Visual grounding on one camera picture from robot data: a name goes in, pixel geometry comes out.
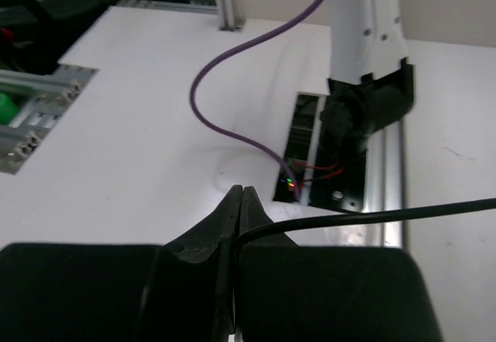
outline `black object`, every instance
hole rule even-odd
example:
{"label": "black object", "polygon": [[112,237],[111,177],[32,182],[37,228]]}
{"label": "black object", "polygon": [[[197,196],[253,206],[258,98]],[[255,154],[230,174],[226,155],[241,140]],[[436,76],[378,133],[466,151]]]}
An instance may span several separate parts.
{"label": "black object", "polygon": [[17,54],[16,48],[12,42],[7,39],[0,29],[0,60],[7,65],[11,71],[17,71],[16,61],[12,59]]}
{"label": "black object", "polygon": [[0,0],[0,27],[14,36],[6,57],[24,71],[50,74],[58,59],[106,10],[99,0]]}
{"label": "black object", "polygon": [[0,336],[225,342],[234,290],[246,342],[441,341],[407,254],[304,248],[279,233],[233,257],[237,236],[271,222],[255,190],[235,186],[163,247],[11,245],[0,253]]}
{"label": "black object", "polygon": [[400,250],[249,245],[238,278],[246,342],[441,341],[420,271]]}
{"label": "black object", "polygon": [[[291,131],[284,152],[285,159],[306,162],[315,131],[314,123],[315,117],[318,115],[318,100],[319,97],[313,95],[298,95],[291,121]],[[321,128],[319,134],[321,138],[324,132],[325,130]],[[319,167],[334,165],[336,164],[335,157],[336,155],[329,155],[324,147],[319,147],[315,165]],[[363,152],[358,155],[351,154],[340,159],[339,165],[331,171],[314,170],[312,179],[325,177],[341,168],[344,172],[329,179],[313,181],[308,204],[335,212],[360,212],[363,208],[366,159],[367,156]],[[298,184],[302,186],[306,168],[293,165],[292,169]],[[286,172],[281,169],[275,186],[274,201],[295,202],[295,194],[288,187],[287,177]],[[333,196],[334,192],[338,194],[338,197]]]}
{"label": "black object", "polygon": [[320,145],[340,160],[364,153],[367,137],[400,120],[414,103],[414,66],[407,59],[401,69],[379,80],[369,74],[360,85],[329,79],[331,95],[320,114]]}
{"label": "black object", "polygon": [[257,227],[239,235],[232,249],[239,250],[244,244],[279,233],[291,231],[312,230],[314,228],[330,228],[344,226],[359,226],[370,224],[384,224],[393,222],[410,222],[412,220],[439,218],[441,216],[455,216],[469,212],[484,212],[496,210],[496,198],[482,199],[453,204],[423,206],[388,210],[384,212],[362,212],[357,214],[340,214],[331,216],[313,216],[308,218],[290,219]]}

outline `screw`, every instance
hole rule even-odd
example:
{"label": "screw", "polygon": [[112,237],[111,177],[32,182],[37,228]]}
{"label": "screw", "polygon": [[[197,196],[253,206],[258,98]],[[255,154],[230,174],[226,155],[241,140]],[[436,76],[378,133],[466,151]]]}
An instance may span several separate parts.
{"label": "screw", "polygon": [[343,193],[341,191],[334,191],[332,193],[332,198],[335,200],[340,200],[344,197]]}
{"label": "screw", "polygon": [[83,85],[79,81],[75,81],[72,85],[78,91],[80,91],[83,88]]}
{"label": "screw", "polygon": [[57,102],[59,107],[64,107],[67,104],[67,99],[63,96],[58,96],[57,99],[55,99],[55,102]]}

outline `green object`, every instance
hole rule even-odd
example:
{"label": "green object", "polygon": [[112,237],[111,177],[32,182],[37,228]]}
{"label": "green object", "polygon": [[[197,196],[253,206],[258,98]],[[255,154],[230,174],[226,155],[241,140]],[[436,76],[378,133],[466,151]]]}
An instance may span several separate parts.
{"label": "green object", "polygon": [[0,92],[0,125],[8,125],[19,113],[19,108],[4,93]]}

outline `rectangular slot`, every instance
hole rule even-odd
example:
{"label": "rectangular slot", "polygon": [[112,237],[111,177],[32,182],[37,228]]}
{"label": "rectangular slot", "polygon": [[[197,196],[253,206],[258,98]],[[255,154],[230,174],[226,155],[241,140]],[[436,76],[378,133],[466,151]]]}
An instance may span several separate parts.
{"label": "rectangular slot", "polygon": [[[366,155],[349,154],[346,159],[337,160],[319,146],[323,131],[320,129],[319,113],[325,107],[322,101],[322,97],[317,95],[298,96],[284,158],[301,188],[302,205],[339,212],[360,212],[363,209]],[[292,182],[281,169],[274,201],[295,202]]]}
{"label": "rectangular slot", "polygon": [[44,115],[43,116],[43,121],[42,125],[44,128],[51,129],[52,127],[55,126],[55,123],[58,120],[58,116],[52,116],[52,115]]}
{"label": "rectangular slot", "polygon": [[33,113],[28,120],[28,125],[31,125],[31,126],[38,125],[40,123],[42,117],[43,117],[43,115],[39,112]]}

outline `wall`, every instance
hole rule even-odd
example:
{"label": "wall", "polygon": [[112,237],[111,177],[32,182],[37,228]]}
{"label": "wall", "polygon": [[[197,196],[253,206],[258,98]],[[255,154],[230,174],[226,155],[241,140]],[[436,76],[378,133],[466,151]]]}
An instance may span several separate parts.
{"label": "wall", "polygon": [[[312,0],[244,0],[249,18],[288,20]],[[400,0],[405,35],[413,40],[496,47],[496,0]],[[329,24],[328,6],[308,22]]]}
{"label": "wall", "polygon": [[496,47],[496,0],[401,0],[408,38]]}

